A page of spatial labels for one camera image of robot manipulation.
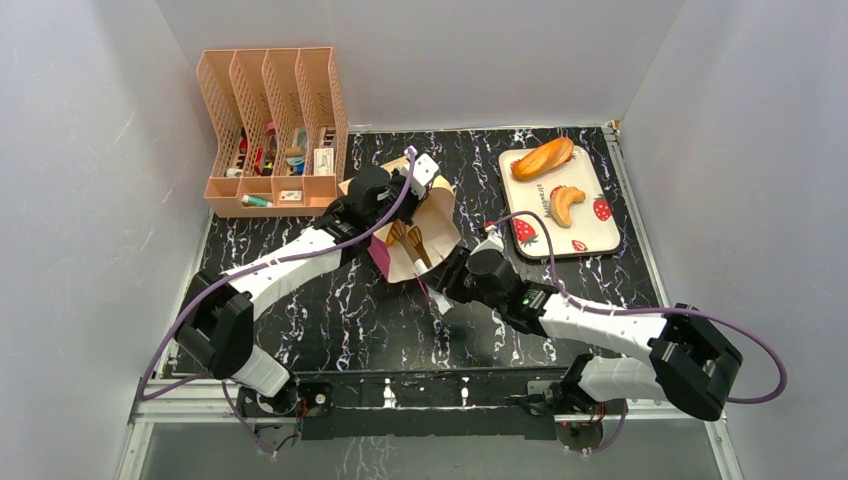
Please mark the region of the orange braided fake bread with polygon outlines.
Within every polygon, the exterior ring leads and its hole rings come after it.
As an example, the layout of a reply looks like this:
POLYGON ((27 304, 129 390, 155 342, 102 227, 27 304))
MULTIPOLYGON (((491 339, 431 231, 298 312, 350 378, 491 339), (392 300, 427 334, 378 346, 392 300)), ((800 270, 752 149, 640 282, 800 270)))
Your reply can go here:
POLYGON ((387 248, 392 247, 395 244, 401 245, 403 248, 408 246, 408 226, 400 219, 395 220, 388 231, 386 236, 385 245, 387 248))

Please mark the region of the pink and tan paper bag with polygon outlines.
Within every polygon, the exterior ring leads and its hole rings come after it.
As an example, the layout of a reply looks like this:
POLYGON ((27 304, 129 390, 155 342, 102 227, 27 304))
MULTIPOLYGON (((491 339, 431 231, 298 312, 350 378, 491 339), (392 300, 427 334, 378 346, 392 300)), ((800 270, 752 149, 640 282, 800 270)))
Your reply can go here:
MULTIPOLYGON (((429 195, 412 216, 412 224, 407 225, 408 230, 415 226, 421 230, 423 244, 432 263, 429 271, 445 260, 460 242, 460 233, 453 222, 454 207, 453 187, 439 175, 429 195)), ((360 244, 366 248, 387 282, 412 280, 418 276, 413 265, 417 256, 409 242, 406 248, 399 244, 386 247, 385 240, 390 226, 384 225, 360 244)))

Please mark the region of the metal tongs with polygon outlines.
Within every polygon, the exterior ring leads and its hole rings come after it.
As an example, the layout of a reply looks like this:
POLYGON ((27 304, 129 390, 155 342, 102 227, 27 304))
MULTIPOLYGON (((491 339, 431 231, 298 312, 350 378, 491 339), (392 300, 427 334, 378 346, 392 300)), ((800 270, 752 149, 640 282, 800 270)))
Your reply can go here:
MULTIPOLYGON (((413 265, 416 269, 416 273, 419 277, 421 277, 429 271, 432 267, 432 263, 423 244, 423 236, 420 228, 418 226, 410 228, 406 233, 406 238, 417 256, 417 259, 413 261, 413 265)), ((440 314, 445 314, 453 308, 451 302, 443 294, 436 292, 433 288, 427 287, 426 293, 440 314)))

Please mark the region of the tan fake croissant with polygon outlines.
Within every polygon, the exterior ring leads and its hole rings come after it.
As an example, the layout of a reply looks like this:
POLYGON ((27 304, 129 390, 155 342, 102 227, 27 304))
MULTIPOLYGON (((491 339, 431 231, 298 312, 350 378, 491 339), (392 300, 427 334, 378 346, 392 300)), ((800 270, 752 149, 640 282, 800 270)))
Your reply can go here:
POLYGON ((571 207, 584 202, 586 193, 573 186, 557 186, 551 191, 549 200, 551 217, 559 226, 570 228, 573 224, 571 207))

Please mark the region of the long orange fake baguette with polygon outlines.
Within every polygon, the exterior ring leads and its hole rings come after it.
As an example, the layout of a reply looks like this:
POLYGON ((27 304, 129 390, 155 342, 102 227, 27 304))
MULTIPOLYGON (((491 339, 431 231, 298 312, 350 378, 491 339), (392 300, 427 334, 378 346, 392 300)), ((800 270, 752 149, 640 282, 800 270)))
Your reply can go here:
POLYGON ((510 166, 512 176, 522 182, 540 177, 570 161, 574 147, 574 142, 567 137, 547 142, 513 162, 510 166))

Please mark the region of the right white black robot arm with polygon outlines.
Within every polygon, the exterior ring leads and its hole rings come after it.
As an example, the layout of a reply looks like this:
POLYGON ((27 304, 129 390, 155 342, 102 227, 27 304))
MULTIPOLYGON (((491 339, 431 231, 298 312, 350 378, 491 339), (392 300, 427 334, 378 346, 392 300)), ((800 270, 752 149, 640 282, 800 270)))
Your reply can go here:
POLYGON ((490 308, 520 333, 616 352, 614 358, 584 354, 565 374, 557 395, 577 414, 610 400, 654 400, 716 421, 743 363, 739 350, 696 310, 638 313, 572 300, 552 285, 522 278, 498 250, 458 247, 424 282, 449 300, 490 308))

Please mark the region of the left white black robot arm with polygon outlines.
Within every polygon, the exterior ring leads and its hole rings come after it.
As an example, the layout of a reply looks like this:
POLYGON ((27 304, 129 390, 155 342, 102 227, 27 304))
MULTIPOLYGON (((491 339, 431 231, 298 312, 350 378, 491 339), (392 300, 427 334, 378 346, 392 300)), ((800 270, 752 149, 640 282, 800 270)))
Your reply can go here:
POLYGON ((425 156, 392 171, 362 168, 346 193, 283 247, 224 273, 196 273, 174 340, 212 378, 237 383, 275 416, 290 414, 300 401, 299 379, 256 344, 255 320, 291 291, 352 261, 382 226, 410 221, 439 173, 425 156))

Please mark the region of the small white box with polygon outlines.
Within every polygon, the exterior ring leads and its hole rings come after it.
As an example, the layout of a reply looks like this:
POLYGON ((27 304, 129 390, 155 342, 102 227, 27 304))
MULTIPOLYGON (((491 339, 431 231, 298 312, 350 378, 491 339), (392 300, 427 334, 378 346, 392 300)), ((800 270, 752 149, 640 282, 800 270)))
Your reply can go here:
POLYGON ((313 174, 315 176, 335 175, 335 149, 317 148, 313 151, 313 174))

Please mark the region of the white strawberry print tray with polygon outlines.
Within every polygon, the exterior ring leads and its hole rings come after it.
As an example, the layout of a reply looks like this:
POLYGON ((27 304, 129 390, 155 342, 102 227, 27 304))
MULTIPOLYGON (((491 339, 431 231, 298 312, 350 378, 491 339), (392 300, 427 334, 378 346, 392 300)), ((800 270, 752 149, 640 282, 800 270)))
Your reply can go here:
POLYGON ((511 166, 529 152, 507 150, 498 158, 508 211, 522 213, 511 220, 517 252, 527 259, 546 258, 544 229, 557 257, 618 251, 621 234, 586 150, 576 146, 563 165, 522 182, 511 166))

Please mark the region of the red bottle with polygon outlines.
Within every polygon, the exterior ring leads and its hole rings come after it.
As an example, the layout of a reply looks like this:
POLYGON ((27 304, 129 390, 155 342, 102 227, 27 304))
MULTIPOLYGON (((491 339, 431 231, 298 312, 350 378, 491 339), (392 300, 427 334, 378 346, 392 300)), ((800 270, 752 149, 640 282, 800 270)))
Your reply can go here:
POLYGON ((274 122, 269 122, 266 126, 267 151, 276 150, 276 128, 274 122))

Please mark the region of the peach plastic file organizer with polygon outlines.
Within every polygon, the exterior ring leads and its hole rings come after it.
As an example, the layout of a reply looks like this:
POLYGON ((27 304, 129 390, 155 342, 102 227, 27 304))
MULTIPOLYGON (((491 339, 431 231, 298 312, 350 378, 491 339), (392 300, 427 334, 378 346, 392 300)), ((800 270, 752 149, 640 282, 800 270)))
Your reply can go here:
POLYGON ((204 197, 220 218, 321 214, 349 124, 331 47, 206 50, 197 77, 217 137, 204 197))

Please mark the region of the green white tube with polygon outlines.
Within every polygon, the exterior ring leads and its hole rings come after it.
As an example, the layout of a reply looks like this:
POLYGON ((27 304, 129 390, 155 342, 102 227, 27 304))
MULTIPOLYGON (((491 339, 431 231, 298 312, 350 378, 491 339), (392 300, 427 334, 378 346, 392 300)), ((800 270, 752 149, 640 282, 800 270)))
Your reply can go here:
POLYGON ((273 206, 273 202, 255 195, 245 194, 241 197, 241 202, 246 207, 269 208, 273 206))

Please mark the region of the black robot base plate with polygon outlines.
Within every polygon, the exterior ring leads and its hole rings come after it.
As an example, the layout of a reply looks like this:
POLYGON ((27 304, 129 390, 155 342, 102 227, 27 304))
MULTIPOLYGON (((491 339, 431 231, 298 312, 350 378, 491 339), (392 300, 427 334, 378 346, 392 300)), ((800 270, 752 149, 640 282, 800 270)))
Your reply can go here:
POLYGON ((493 368, 305 372, 299 407, 286 413, 263 411, 246 393, 236 398, 239 413, 263 433, 301 426, 306 441, 348 437, 522 436, 564 439, 566 424, 617 420, 622 401, 584 411, 554 406, 549 388, 562 368, 493 368))

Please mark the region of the aluminium frame rail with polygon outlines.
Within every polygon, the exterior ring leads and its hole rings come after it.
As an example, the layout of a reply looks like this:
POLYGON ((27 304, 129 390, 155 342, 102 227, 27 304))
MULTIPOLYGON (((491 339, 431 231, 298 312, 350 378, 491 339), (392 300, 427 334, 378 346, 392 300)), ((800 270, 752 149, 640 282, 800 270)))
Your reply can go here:
MULTIPOLYGON (((228 403, 237 386, 222 387, 215 380, 195 380, 179 385, 172 380, 152 380, 146 400, 134 402, 130 422, 137 423, 232 423, 238 418, 228 403)), ((636 400, 627 402, 628 421, 687 420, 689 417, 668 402, 636 400)), ((743 480, 744 475, 735 455, 727 430, 727 418, 705 424, 709 444, 723 479, 743 480)))

